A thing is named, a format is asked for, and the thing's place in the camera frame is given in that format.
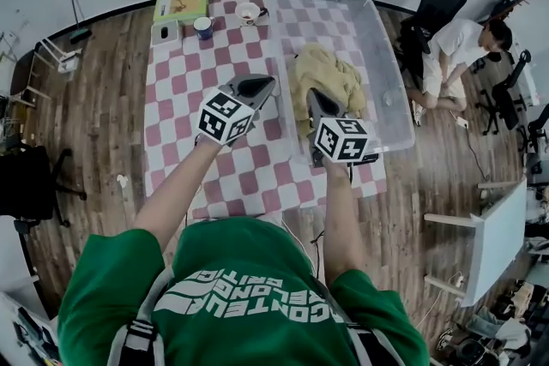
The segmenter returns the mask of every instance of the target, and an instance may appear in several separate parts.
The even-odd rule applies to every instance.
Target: white desk
[[[462,307],[475,305],[496,283],[522,248],[526,221],[526,178],[519,183],[483,183],[480,189],[508,188],[509,191],[482,217],[458,218],[427,213],[425,220],[474,228],[473,258],[467,287],[425,276],[425,282],[461,298]]]

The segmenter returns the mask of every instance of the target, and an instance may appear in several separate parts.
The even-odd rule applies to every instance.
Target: hand
[[[324,156],[323,165],[329,177],[349,177],[347,172],[347,164],[335,164]]]
[[[221,145],[219,142],[214,141],[213,139],[210,139],[206,135],[198,135],[196,137],[196,147],[201,146],[208,150],[211,150],[212,152],[219,152],[223,148],[223,145]]]

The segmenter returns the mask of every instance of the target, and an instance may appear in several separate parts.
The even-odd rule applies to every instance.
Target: transparent plastic bin
[[[277,106],[282,134],[290,141],[293,159],[311,162],[308,141],[298,138],[287,69],[299,54],[299,47],[311,42],[320,43],[360,72],[368,102],[365,119],[371,122],[375,131],[368,153],[397,151],[414,144],[415,134],[401,72],[372,0],[267,0],[267,5],[270,39],[274,45],[274,72],[281,86]],[[338,34],[340,27],[343,27],[344,35]],[[288,50],[288,41],[291,41],[293,53]],[[346,59],[349,52],[353,53],[354,60]],[[363,66],[359,66],[357,57],[362,59]]]

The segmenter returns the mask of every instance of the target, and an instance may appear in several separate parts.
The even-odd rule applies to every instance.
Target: small white box
[[[163,51],[175,51],[183,47],[183,36],[177,20],[154,23],[151,27],[151,46]]]

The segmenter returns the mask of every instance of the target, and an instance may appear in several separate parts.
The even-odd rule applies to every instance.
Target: crumpled towel
[[[366,108],[358,70],[318,43],[303,46],[295,64],[288,70],[288,81],[293,115],[302,139],[311,133],[307,92],[312,87],[339,100],[347,108],[347,112],[355,113],[356,117],[361,117],[360,112]]]

